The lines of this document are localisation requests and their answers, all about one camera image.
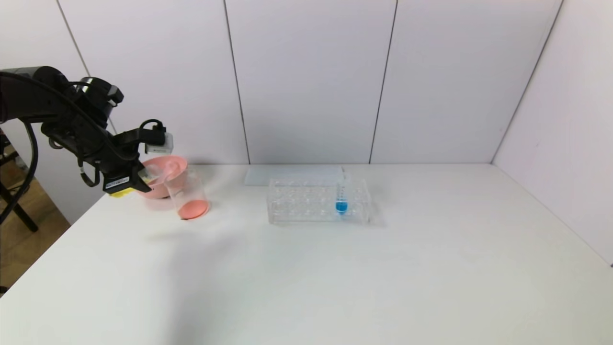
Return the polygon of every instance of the white wall panel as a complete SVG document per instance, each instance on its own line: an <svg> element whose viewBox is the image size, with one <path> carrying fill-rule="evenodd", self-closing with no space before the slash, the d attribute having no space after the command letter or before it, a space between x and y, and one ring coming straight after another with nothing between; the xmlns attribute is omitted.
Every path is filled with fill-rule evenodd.
<svg viewBox="0 0 613 345"><path fill-rule="evenodd" d="M86 76L55 1L0 1L0 69L52 66L69 80ZM65 150L53 150L40 125L33 125L39 146L36 178L70 223L74 223L104 193L87 187L79 175L77 159ZM23 124L2 124L17 152L29 164L31 147Z"/></svg>
<svg viewBox="0 0 613 345"><path fill-rule="evenodd" d="M399 1L372 163L488 163L560 0Z"/></svg>
<svg viewBox="0 0 613 345"><path fill-rule="evenodd" d="M61 0L92 76L125 99L117 131L158 118L191 163L247 163L223 0Z"/></svg>
<svg viewBox="0 0 613 345"><path fill-rule="evenodd" d="M613 2L565 0L494 164L613 263Z"/></svg>
<svg viewBox="0 0 613 345"><path fill-rule="evenodd" d="M393 0L226 0L252 163L367 163Z"/></svg>

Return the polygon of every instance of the blue liquid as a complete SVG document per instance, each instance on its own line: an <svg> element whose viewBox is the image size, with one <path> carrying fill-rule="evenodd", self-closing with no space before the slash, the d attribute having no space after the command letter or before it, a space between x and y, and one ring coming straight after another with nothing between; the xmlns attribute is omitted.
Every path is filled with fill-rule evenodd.
<svg viewBox="0 0 613 345"><path fill-rule="evenodd" d="M347 208L348 208L347 201L337 199L336 209L337 209L338 214L345 214L345 212L347 212Z"/></svg>

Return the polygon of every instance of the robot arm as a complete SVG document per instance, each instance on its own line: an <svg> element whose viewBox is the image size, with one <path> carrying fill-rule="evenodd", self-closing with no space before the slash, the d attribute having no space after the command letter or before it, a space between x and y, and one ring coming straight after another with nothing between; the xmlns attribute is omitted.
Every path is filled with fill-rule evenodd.
<svg viewBox="0 0 613 345"><path fill-rule="evenodd" d="M48 66L0 70L0 123L15 118L42 123L41 132L54 149L67 149L77 157L90 187L100 182L102 173L102 189L109 194L126 188L149 192L139 176L144 169L139 145L164 147L166 129L160 121L148 120L140 128L112 135L106 130L107 120L122 100L116 86L94 77L69 82ZM153 129L145 129L151 122ZM94 181L83 171L83 162L94 166Z"/></svg>

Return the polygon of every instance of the black tripod leg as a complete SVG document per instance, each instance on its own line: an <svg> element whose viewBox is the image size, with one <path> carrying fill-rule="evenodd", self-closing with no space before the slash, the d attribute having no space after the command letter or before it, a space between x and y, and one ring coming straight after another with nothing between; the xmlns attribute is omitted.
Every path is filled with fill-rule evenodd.
<svg viewBox="0 0 613 345"><path fill-rule="evenodd" d="M2 196L2 199L4 199L7 204L10 204L10 202L13 200L13 196L10 194L10 191L6 189L2 183L0 183L0 196ZM38 226L36 223L34 223L32 218L28 216L26 211L24 211L19 204L15 205L13 211L15 211L17 217L21 219L21 221L28 227L28 229L30 229L31 232L38 231Z"/></svg>

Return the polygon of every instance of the pink liquid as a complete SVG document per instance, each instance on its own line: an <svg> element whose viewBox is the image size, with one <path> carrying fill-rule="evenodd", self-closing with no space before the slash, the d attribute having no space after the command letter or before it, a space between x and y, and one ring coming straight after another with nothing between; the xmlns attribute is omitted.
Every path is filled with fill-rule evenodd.
<svg viewBox="0 0 613 345"><path fill-rule="evenodd" d="M192 200L181 206L179 209L179 217L181 219L194 219L205 214L208 211L208 202L204 200Z"/></svg>

